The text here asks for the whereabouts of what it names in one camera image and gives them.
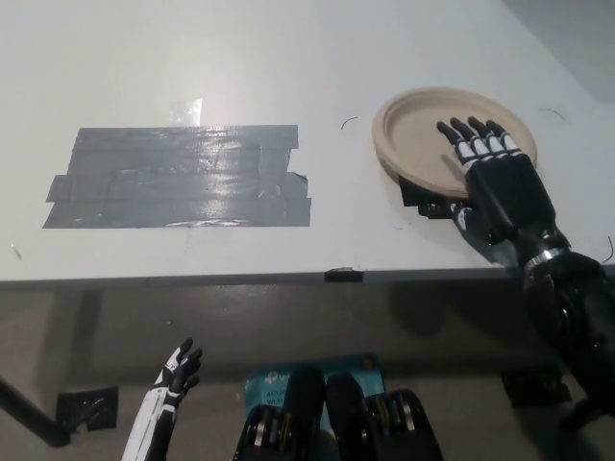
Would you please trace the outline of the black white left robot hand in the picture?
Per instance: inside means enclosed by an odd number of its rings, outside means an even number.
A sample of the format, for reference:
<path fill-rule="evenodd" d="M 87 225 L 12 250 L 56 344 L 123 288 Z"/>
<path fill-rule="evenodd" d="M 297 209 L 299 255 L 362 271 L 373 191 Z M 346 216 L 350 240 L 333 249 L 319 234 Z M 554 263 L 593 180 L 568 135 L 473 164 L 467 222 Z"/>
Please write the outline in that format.
<path fill-rule="evenodd" d="M 172 352 L 136 414 L 122 461 L 165 460 L 179 406 L 199 382 L 202 350 L 186 338 Z"/>

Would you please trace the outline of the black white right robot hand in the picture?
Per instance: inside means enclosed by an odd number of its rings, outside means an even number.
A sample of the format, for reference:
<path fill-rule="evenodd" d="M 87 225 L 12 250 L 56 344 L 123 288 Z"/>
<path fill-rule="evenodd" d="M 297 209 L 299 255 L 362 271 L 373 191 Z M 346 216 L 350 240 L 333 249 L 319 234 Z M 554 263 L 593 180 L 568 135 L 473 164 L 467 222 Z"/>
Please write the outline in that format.
<path fill-rule="evenodd" d="M 507 129 L 474 116 L 439 121 L 436 129 L 453 147 L 464 174 L 468 200 L 451 205 L 462 235 L 485 245 L 509 242 L 521 267 L 571 251 L 532 160 Z"/>

